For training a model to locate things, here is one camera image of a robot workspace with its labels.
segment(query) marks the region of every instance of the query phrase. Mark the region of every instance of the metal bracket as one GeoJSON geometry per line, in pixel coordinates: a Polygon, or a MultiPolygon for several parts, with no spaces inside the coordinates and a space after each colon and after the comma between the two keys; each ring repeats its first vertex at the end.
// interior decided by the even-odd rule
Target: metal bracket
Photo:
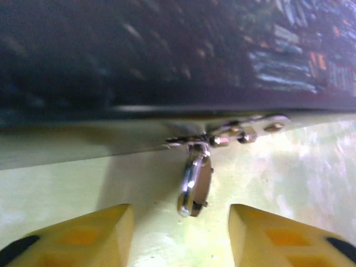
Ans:
{"type": "Polygon", "coordinates": [[[218,126],[207,126],[205,134],[174,137],[166,140],[168,148],[186,145],[189,153],[177,210],[183,217],[197,217],[209,194],[211,181],[211,159],[209,148],[228,146],[232,140],[250,144],[259,135],[281,131],[290,123],[284,115],[258,116],[244,121],[229,121],[218,126]]]}

